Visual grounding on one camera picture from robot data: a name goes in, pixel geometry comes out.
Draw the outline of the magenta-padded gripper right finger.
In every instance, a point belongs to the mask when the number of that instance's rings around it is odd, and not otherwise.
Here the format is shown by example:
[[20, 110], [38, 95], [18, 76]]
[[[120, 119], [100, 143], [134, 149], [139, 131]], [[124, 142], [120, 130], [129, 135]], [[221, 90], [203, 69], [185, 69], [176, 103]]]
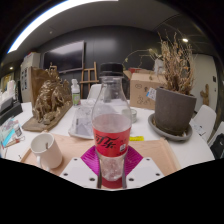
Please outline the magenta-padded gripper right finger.
[[163, 177], [162, 171], [150, 157], [143, 157], [131, 146], [124, 159], [124, 188], [134, 189]]

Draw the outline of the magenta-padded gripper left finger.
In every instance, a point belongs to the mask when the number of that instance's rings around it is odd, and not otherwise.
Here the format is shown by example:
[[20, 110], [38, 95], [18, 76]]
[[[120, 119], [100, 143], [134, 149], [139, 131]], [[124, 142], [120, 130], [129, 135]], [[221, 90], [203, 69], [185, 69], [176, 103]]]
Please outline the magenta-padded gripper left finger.
[[60, 176], [81, 187], [96, 189], [99, 177], [99, 158], [95, 147], [92, 146], [81, 157], [73, 157]]

